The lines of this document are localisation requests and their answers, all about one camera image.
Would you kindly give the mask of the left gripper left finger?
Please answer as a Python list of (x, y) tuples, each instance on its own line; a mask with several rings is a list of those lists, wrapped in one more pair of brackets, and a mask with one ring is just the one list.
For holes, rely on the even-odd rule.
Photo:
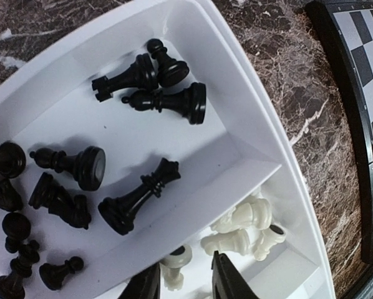
[(160, 264), (155, 263), (134, 275), (118, 299), (159, 299)]

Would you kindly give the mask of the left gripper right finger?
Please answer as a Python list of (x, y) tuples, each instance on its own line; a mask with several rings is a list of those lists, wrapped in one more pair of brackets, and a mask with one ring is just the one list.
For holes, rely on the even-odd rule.
[(216, 250), (211, 269), (214, 299), (259, 299), (226, 254)]

